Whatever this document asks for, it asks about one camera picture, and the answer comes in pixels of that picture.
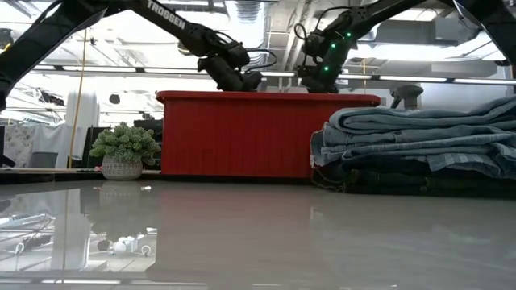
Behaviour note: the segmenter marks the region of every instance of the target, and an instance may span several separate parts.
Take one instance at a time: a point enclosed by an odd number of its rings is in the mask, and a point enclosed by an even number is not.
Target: red bin
[[[161,173],[307,178],[310,136],[366,94],[163,91]]]

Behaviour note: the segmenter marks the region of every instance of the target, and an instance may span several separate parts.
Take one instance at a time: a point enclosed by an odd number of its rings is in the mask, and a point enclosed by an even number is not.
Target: cable
[[[235,39],[233,39],[231,36],[229,36],[228,34],[226,34],[226,33],[222,32],[222,31],[215,31],[215,34],[217,34],[217,35],[224,35],[224,36],[226,36],[229,40],[231,40],[231,41],[235,41]]]
[[[298,34],[298,28],[301,28],[301,31],[303,32],[303,37],[301,37],[299,34]],[[306,34],[306,28],[298,23],[296,24],[294,27],[293,27],[293,33],[296,35],[296,37],[298,37],[300,40],[303,40],[303,41],[306,41],[306,39],[308,38],[308,35]],[[303,53],[303,66],[306,65],[306,58],[308,57],[306,55],[306,53]]]
[[[274,52],[272,52],[272,51],[270,51],[268,49],[264,49],[264,48],[250,48],[247,51],[248,52],[267,52],[270,56],[274,57],[274,60],[270,64],[257,65],[257,66],[254,66],[254,67],[250,67],[250,68],[248,68],[245,71],[245,73],[248,73],[248,72],[252,71],[253,69],[270,68],[270,67],[272,67],[273,65],[275,65],[277,63],[277,56],[276,56],[276,54],[274,54]]]
[[[436,9],[434,9],[434,8],[432,8],[432,7],[429,7],[429,8],[427,8],[427,9],[430,9],[430,10],[434,11],[434,13],[435,13],[435,17],[436,17],[436,18],[441,18],[441,14],[439,14],[439,12],[437,12],[437,10],[436,10]]]

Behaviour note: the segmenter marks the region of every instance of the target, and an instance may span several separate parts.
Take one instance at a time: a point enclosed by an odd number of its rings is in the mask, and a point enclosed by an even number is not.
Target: black robotic arm
[[[315,29],[305,39],[303,52],[315,66],[298,67],[302,84],[311,93],[338,93],[335,81],[342,71],[350,49],[357,40],[387,19],[417,6],[426,0],[379,0],[367,6],[350,7],[323,30]],[[511,64],[516,64],[516,38],[512,30],[516,19],[503,0],[440,0],[453,5],[461,15],[491,37]]]
[[[0,54],[0,111],[6,98],[23,76],[53,52],[74,32],[86,29],[125,10],[133,10],[158,27],[176,36],[195,56],[198,70],[206,70],[224,91],[254,91],[261,82],[259,72],[241,73],[249,64],[248,51],[242,43],[224,39],[220,33],[198,23],[190,23],[155,0],[58,0]]]

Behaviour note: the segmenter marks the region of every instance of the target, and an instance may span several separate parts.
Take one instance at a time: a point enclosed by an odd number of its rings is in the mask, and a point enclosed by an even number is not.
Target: fluorescent light
[[[0,283],[21,284],[21,283],[30,283],[30,282],[31,282],[31,279],[0,278]]]
[[[160,3],[162,3],[162,4],[181,4],[181,5],[185,4],[183,1],[174,1],[174,0],[160,0]],[[204,1],[189,1],[188,4],[194,5],[194,6],[208,6],[208,3],[204,2]],[[216,3],[213,3],[213,5],[215,7],[224,7],[223,3],[216,2]]]
[[[422,81],[422,82],[445,82],[446,77],[402,77],[402,76],[380,76],[381,81]]]
[[[120,284],[120,280],[98,280],[98,279],[44,279],[43,284]]]
[[[206,286],[206,283],[153,282],[150,280],[132,280],[131,284],[169,285],[169,286]]]
[[[81,66],[64,66],[64,70],[71,71],[81,71]],[[136,72],[135,68],[119,68],[119,67],[94,67],[87,66],[84,67],[85,72],[103,72],[103,73],[134,73]]]
[[[455,79],[453,82],[471,85],[516,85],[516,80]]]
[[[28,107],[7,107],[4,111],[14,112],[66,112],[66,109],[61,108],[28,108]]]
[[[53,66],[53,65],[45,65],[45,64],[42,64],[42,65],[36,65],[36,66],[34,67],[34,69],[54,70],[54,66]]]
[[[295,72],[261,72],[264,77],[295,77]]]
[[[356,74],[341,74],[339,75],[340,80],[371,80],[372,76],[368,75],[356,75]]]
[[[207,72],[198,72],[195,69],[178,69],[178,68],[145,68],[146,73],[173,73],[173,74],[189,74],[189,75],[206,75]]]

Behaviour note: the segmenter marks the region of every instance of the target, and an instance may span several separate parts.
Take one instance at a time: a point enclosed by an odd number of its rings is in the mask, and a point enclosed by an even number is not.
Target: ceiling light
[[[21,283],[31,283],[32,279],[12,279],[12,278],[0,278],[0,283],[8,283],[8,284],[21,284]]]
[[[24,108],[24,107],[7,107],[4,111],[14,112],[48,112],[45,108]]]
[[[470,85],[516,85],[516,80],[455,79],[453,82]]]
[[[173,74],[190,74],[190,75],[206,75],[207,72],[198,72],[195,69],[179,69],[179,68],[145,68],[146,73],[173,73]]]
[[[44,279],[43,284],[120,284],[120,280],[100,279]]]
[[[55,70],[53,65],[46,65],[46,64],[36,65],[34,67],[34,69],[39,69],[39,70]]]
[[[295,77],[295,72],[261,72],[264,77]]]
[[[368,75],[356,75],[356,74],[341,74],[339,75],[340,80],[371,80],[372,76]]]
[[[64,70],[70,71],[81,71],[81,66],[64,66]],[[95,66],[87,66],[84,67],[85,72],[108,72],[108,73],[134,73],[135,68],[119,68],[119,67],[95,67]]]
[[[177,1],[177,0],[160,0],[161,4],[178,4],[178,5],[184,5],[185,3],[183,1]],[[189,1],[189,5],[192,6],[208,6],[208,2],[206,1]],[[224,7],[224,4],[221,2],[213,3],[213,6],[215,7]]]
[[[402,76],[380,76],[382,81],[421,81],[421,82],[445,82],[446,77],[402,77]]]

